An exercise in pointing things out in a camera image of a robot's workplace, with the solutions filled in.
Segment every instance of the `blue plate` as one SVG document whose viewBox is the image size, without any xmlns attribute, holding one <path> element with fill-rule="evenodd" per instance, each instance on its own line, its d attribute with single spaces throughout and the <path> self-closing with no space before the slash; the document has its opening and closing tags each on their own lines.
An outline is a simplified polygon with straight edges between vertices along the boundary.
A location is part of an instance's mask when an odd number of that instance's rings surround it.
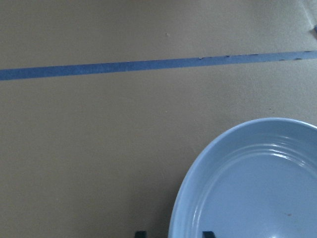
<svg viewBox="0 0 317 238">
<path fill-rule="evenodd" d="M 252 120 L 216 138 L 189 169 L 169 238 L 316 238 L 317 127 Z"/>
</svg>

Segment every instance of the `blue object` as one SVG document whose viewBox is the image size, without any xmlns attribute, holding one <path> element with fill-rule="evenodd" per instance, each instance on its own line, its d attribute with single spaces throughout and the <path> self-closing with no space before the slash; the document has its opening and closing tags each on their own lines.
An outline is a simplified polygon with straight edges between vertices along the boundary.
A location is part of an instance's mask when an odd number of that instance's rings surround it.
<svg viewBox="0 0 317 238">
<path fill-rule="evenodd" d="M 0 80 L 308 59 L 317 59 L 317 51 L 0 69 Z"/>
<path fill-rule="evenodd" d="M 252 120 L 216 138 L 189 169 L 169 238 L 317 237 L 317 127 Z"/>
</svg>

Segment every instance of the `light blue bowl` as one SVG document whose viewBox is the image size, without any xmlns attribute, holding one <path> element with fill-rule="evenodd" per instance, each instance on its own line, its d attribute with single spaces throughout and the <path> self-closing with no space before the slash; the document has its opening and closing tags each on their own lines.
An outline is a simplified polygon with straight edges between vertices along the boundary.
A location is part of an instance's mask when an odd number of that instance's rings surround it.
<svg viewBox="0 0 317 238">
<path fill-rule="evenodd" d="M 283 118 L 240 124 L 189 169 L 169 238 L 316 238 L 317 127 Z"/>
</svg>

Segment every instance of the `painter's tape strip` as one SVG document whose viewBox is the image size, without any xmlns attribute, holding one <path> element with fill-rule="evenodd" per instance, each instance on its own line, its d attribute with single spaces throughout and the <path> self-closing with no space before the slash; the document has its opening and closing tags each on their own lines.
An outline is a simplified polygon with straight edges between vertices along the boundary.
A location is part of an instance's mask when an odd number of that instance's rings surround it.
<svg viewBox="0 0 317 238">
<path fill-rule="evenodd" d="M 2 69 L 0 80 L 307 59 L 317 59 L 317 51 Z"/>
</svg>

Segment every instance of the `blue tape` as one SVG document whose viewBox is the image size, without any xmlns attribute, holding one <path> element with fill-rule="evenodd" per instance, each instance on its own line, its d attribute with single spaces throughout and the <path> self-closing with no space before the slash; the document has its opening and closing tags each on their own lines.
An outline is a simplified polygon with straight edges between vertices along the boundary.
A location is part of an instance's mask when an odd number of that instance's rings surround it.
<svg viewBox="0 0 317 238">
<path fill-rule="evenodd" d="M 317 51 L 2 69 L 0 80 L 307 59 L 317 59 Z"/>
</svg>

